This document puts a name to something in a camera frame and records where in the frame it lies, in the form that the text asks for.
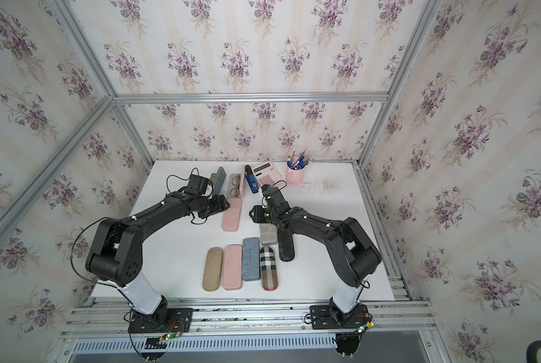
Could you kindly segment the grey case yellow lining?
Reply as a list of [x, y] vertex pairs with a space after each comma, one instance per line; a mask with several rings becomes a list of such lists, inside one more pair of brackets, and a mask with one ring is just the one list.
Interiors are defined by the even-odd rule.
[[216, 173], [211, 174], [210, 180], [212, 182], [213, 195], [220, 195], [222, 187], [225, 184], [226, 177], [227, 174], [222, 166], [219, 166]]

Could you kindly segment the black tan glasses case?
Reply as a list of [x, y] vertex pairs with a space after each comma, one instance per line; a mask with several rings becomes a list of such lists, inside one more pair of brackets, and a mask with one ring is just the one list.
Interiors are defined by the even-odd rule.
[[290, 228], [278, 229], [277, 239], [279, 244], [280, 260], [288, 263], [294, 260], [296, 251], [294, 248], [293, 232]]

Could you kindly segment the teal glasses case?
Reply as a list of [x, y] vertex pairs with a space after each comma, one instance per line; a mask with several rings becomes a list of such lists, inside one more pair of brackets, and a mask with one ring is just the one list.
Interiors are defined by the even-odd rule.
[[260, 239], [248, 237], [242, 244], [242, 279], [243, 281], [258, 281], [261, 279], [260, 272]]

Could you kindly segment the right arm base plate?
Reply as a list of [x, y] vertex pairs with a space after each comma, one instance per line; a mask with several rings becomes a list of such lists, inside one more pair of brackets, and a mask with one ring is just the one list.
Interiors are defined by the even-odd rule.
[[313, 330], [364, 331], [372, 326], [373, 316], [364, 304], [356, 305], [347, 313], [340, 312], [335, 306], [311, 306], [304, 322], [311, 325]]

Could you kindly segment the grey glasses case red glasses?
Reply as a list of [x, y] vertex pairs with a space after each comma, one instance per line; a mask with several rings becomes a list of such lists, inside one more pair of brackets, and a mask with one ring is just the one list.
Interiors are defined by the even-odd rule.
[[272, 224], [260, 224], [260, 240], [262, 246], [278, 244], [277, 227]]

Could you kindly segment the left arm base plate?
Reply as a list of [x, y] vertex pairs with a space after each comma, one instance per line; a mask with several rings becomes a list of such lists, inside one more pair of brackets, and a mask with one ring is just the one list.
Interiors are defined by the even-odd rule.
[[163, 309], [153, 315], [143, 315], [135, 310], [128, 325], [130, 334], [187, 333], [193, 317], [191, 308]]

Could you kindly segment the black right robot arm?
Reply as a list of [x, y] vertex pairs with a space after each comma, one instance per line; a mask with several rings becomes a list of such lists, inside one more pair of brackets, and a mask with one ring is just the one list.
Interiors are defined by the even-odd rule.
[[359, 305], [365, 278], [372, 275], [382, 262], [379, 249], [355, 218], [331, 220], [315, 216], [301, 207], [292, 207], [277, 186], [264, 185], [260, 205], [249, 212], [259, 225], [272, 225], [277, 230], [280, 259], [291, 262], [295, 257], [295, 235], [321, 243], [340, 279], [330, 299], [332, 311], [350, 315]]

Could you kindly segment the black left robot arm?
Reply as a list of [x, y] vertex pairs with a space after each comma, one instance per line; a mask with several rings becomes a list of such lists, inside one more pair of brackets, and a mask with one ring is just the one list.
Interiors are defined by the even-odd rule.
[[86, 271], [98, 281], [115, 287], [134, 311], [152, 316], [161, 310], [164, 298], [142, 272], [144, 242], [178, 219], [188, 216], [207, 219], [229, 208], [230, 203], [223, 195], [206, 197], [175, 191], [140, 213], [123, 219], [104, 219], [95, 232], [86, 258]]

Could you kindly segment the plaid glasses case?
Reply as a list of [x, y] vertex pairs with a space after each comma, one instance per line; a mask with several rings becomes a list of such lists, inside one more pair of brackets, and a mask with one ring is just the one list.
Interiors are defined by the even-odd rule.
[[269, 246], [260, 249], [261, 283], [266, 291], [273, 291], [278, 288], [277, 265], [274, 251]]

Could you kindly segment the pink case white glasses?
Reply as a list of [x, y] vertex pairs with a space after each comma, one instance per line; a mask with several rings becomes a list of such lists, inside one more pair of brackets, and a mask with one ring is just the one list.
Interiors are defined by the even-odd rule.
[[222, 230], [226, 232], [238, 231], [240, 226], [243, 201], [241, 198], [229, 198], [229, 207], [224, 211]]

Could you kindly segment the pink grey case back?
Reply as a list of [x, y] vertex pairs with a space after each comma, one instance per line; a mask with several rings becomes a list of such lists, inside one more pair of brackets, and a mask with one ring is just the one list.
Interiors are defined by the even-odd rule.
[[244, 198], [246, 194], [245, 186], [246, 186], [246, 167], [241, 166], [239, 173], [233, 173], [230, 175], [227, 196], [229, 198]]

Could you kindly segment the beige glasses case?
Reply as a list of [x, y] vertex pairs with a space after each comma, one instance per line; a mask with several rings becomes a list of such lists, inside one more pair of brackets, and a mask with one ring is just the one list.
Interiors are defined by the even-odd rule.
[[224, 252], [220, 247], [211, 248], [206, 254], [202, 277], [202, 288], [206, 292], [216, 291], [222, 280]]

